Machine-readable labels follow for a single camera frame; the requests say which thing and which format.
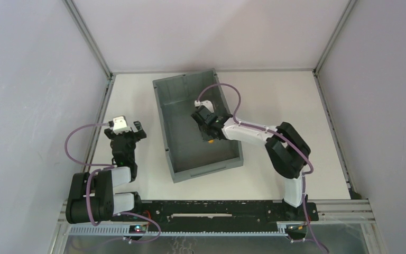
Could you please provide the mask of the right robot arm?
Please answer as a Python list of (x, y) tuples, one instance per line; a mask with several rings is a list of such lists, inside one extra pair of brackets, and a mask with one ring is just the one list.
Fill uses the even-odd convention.
[(284, 217), (288, 221), (310, 220), (306, 175), (313, 173), (309, 161), (311, 149), (290, 123), (262, 126), (243, 122), (233, 115), (218, 116), (209, 101), (197, 101), (195, 107), (192, 118), (211, 138), (264, 147), (274, 170), (284, 178)]

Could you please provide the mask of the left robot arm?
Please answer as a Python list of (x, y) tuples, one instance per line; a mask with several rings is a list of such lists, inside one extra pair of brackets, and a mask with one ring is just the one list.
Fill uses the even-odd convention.
[(124, 116), (102, 124), (104, 134), (110, 140), (112, 162), (95, 164), (96, 170), (73, 175), (65, 211), (68, 223), (97, 226), (114, 215), (140, 207), (141, 198), (137, 192), (117, 193), (114, 190), (137, 177), (136, 144), (146, 138), (146, 133), (139, 121), (133, 124), (129, 126)]

